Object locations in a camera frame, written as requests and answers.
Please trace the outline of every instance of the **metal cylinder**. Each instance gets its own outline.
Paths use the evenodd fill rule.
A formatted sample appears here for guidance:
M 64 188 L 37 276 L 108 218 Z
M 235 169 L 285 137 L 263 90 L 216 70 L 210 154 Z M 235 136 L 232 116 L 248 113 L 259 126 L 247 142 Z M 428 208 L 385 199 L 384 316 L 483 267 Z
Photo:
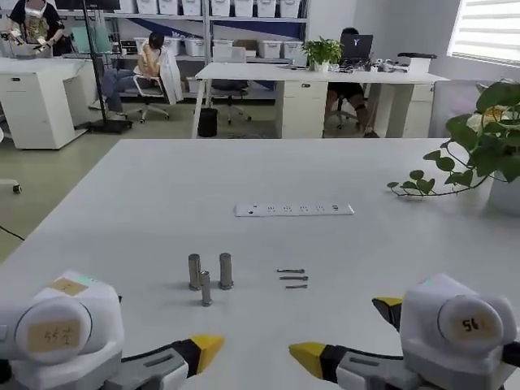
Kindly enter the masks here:
M 220 254 L 220 282 L 219 287 L 222 290 L 231 290 L 233 288 L 233 278 L 231 269 L 231 254 Z
M 201 272 L 201 285 L 202 285 L 202 305 L 211 306 L 213 301 L 211 300 L 211 286 L 210 286 L 210 272 Z
M 201 257 L 196 254 L 190 254 L 188 257 L 189 268 L 189 289 L 198 291 L 201 289 Z

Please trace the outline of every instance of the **person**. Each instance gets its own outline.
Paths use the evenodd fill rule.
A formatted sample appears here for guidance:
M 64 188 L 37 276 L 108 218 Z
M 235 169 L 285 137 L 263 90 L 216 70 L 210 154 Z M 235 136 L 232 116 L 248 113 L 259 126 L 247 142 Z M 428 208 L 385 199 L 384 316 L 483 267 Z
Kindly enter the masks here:
M 65 26 L 56 8 L 45 0 L 19 0 L 7 19 L 11 38 L 14 28 L 19 28 L 28 44 L 52 47 L 55 57 L 71 51 L 70 40 L 63 35 Z
M 359 35 L 359 31 L 353 27 L 347 27 L 341 33 L 344 35 Z M 329 83 L 327 89 L 327 101 L 325 103 L 325 119 L 332 112 L 334 103 L 339 98 L 345 98 L 356 111 L 357 121 L 363 131 L 364 138 L 379 138 L 373 128 L 369 127 L 371 116 L 365 105 L 365 93 L 358 83 Z
M 126 89 L 135 88 L 133 77 L 140 75 L 147 80 L 139 80 L 141 88 L 154 87 L 152 77 L 159 77 L 161 71 L 160 57 L 163 52 L 164 36 L 158 32 L 152 32 L 148 41 L 142 46 L 141 55 L 137 60 L 137 66 L 133 70 L 129 69 L 107 69 L 101 80 L 101 91 L 103 101 L 110 111 L 116 115 L 124 115 L 123 103 L 120 93 Z M 101 110 L 99 100 L 93 103 L 90 108 Z

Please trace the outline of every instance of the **cable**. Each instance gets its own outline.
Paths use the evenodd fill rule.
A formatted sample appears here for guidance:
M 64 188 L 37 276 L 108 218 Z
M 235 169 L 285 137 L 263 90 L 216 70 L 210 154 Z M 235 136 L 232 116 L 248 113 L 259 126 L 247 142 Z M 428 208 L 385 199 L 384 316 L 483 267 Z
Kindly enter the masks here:
M 19 239 L 21 241 L 25 241 L 25 239 L 22 236 L 19 236 L 16 233 L 12 232 L 11 230 L 4 228 L 2 225 L 0 225 L 0 230 L 3 230 L 7 234 L 11 234 L 13 237 L 16 237 L 17 239 Z

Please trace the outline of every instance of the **black stand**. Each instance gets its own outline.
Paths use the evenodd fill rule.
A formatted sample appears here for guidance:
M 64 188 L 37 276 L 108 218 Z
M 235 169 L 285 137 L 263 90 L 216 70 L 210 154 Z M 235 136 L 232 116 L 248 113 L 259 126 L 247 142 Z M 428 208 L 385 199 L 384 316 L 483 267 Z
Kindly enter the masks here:
M 90 122 L 87 124 L 87 129 L 90 132 L 101 132 L 111 134 L 121 134 L 132 128 L 132 121 L 130 120 L 112 120 L 106 116 L 105 102 L 103 101 L 103 95 L 101 91 L 101 82 L 99 77 L 97 53 L 93 44 L 92 34 L 90 32 L 89 15 L 87 12 L 87 3 L 85 0 L 81 1 L 81 7 L 83 8 L 84 25 L 87 29 L 87 39 L 89 41 L 90 58 L 92 59 L 92 65 L 94 68 L 94 77 L 96 78 L 97 97 L 99 98 L 99 105 L 101 106 L 101 120 L 96 122 Z

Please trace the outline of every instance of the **plant pot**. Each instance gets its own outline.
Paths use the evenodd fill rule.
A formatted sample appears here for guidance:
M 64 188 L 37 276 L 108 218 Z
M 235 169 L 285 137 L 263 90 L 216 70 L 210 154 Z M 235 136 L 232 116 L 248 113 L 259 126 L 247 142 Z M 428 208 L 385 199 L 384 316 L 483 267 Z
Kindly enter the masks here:
M 495 176 L 504 180 L 500 172 L 496 172 Z M 520 216 L 520 180 L 512 183 L 493 180 L 487 202 L 504 213 Z
M 313 70 L 315 72 L 327 73 L 328 72 L 328 66 L 329 66 L 329 62 L 328 61 L 326 61 L 325 63 L 316 63 L 316 62 L 314 62 Z

